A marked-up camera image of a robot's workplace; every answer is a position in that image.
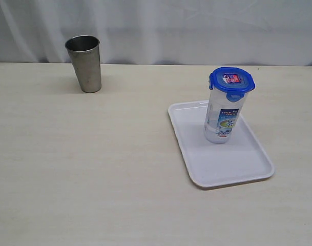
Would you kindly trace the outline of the clear plastic container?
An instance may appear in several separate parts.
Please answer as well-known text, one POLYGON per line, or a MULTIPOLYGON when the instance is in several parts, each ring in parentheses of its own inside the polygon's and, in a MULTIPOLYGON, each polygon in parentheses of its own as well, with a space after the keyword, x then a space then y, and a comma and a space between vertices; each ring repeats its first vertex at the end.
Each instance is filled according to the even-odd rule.
POLYGON ((209 103, 206 111, 204 133, 208 141, 215 144, 226 143, 241 113, 247 94, 243 97, 233 96, 216 88, 211 89, 209 103))

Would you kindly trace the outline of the blue plastic container lid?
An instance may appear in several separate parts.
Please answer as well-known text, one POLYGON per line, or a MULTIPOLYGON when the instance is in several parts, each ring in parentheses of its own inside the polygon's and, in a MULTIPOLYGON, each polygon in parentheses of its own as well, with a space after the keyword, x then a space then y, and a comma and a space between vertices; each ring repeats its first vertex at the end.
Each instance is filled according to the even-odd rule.
POLYGON ((226 99, 235 103, 254 90, 256 85, 252 76, 236 67, 220 67, 209 75, 209 89, 214 88, 226 94, 226 99))

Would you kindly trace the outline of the stainless steel cup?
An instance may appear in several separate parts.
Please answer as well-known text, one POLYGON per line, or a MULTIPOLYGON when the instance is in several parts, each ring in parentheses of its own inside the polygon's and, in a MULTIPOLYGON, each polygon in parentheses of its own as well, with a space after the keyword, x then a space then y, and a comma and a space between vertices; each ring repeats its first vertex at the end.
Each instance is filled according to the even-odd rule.
POLYGON ((99 45, 99 39, 90 35, 76 36, 65 43, 80 88, 86 93, 101 89, 99 45))

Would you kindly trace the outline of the white plastic tray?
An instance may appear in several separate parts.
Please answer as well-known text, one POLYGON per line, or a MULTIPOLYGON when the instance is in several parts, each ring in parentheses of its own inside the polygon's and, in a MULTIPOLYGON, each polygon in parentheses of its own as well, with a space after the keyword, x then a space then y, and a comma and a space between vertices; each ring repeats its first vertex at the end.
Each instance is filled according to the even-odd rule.
POLYGON ((206 139, 207 105, 202 100, 168 108, 190 180, 202 189, 215 189, 272 177, 275 167, 242 115, 228 142, 218 144, 206 139))

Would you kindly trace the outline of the white backdrop curtain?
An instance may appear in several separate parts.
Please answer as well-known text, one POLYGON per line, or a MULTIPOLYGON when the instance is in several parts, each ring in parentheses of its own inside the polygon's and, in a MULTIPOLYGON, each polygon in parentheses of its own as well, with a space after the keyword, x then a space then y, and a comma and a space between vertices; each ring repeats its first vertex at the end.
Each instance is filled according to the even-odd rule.
POLYGON ((312 66, 312 1, 0 1, 0 62, 312 66))

